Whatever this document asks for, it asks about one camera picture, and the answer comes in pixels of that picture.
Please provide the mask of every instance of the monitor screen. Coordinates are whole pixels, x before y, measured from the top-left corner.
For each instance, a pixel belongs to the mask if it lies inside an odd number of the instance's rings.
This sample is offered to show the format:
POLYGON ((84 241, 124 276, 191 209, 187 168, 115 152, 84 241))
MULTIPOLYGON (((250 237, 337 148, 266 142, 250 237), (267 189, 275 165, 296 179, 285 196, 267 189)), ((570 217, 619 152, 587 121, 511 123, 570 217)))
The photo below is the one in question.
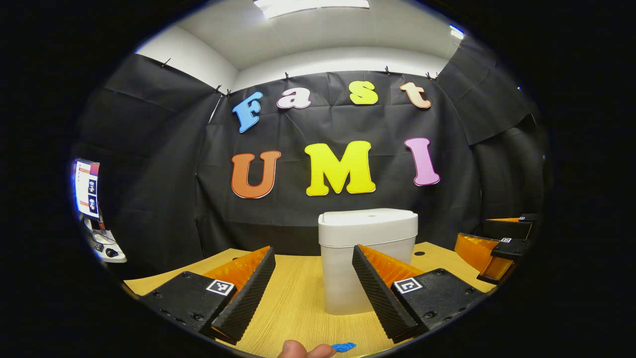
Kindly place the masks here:
POLYGON ((101 221, 97 200, 99 163, 78 158, 73 164, 73 189, 77 209, 87 217, 101 221))

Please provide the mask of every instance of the yellow letter m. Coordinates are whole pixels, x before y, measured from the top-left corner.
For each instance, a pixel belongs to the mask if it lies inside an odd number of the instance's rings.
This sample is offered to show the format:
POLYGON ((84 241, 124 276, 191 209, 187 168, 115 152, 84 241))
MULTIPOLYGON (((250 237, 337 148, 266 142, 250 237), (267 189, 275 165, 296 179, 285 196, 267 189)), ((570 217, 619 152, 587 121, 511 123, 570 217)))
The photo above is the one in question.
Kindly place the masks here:
POLYGON ((312 183, 307 188, 307 195, 323 196, 329 193, 329 188, 324 184, 323 173, 338 194, 342 191, 349 174, 350 179, 347 185, 349 193, 375 191, 375 184, 371 181, 369 171, 369 149, 371 149, 371 143, 353 141, 347 145, 342 160, 339 161, 327 144, 317 143, 305 147, 305 153, 309 154, 312 161, 312 183))

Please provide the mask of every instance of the white wall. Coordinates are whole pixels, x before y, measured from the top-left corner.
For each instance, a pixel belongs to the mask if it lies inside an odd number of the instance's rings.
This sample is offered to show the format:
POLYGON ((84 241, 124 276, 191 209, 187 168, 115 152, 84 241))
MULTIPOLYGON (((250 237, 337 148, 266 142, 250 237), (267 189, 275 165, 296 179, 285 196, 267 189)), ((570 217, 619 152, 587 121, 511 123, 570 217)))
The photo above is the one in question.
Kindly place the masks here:
POLYGON ((337 47, 300 52, 273 59, 238 73, 232 91, 292 76, 330 71, 389 71, 425 76, 441 72, 448 60, 387 47, 337 47))
POLYGON ((188 31, 171 26, 148 40, 137 54, 165 62, 221 91, 232 89, 239 71, 213 48, 188 31))

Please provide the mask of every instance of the computer monitor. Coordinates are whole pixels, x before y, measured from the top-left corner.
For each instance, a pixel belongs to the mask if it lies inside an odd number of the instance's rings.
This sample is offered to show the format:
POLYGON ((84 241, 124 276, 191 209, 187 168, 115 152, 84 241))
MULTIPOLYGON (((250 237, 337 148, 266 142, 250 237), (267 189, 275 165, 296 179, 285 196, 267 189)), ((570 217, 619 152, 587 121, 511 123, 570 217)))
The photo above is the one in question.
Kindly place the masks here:
POLYGON ((102 222, 99 208, 99 163, 75 158, 72 163, 71 188, 76 209, 91 220, 102 222))

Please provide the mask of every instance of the orange letter u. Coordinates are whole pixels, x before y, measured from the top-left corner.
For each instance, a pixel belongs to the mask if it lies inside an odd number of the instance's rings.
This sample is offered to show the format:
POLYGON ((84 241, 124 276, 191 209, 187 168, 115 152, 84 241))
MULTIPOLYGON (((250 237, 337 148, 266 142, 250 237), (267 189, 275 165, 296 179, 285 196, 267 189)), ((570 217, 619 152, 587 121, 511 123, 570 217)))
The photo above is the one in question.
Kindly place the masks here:
POLYGON ((234 191, 234 194, 244 199, 258 199, 269 194, 274 186, 276 159, 278 158, 280 158, 280 152, 277 150, 261 153, 263 179, 259 185, 253 186, 247 182, 247 174, 249 172, 249 163, 254 160, 254 154, 244 153, 233 156, 232 191, 234 191))

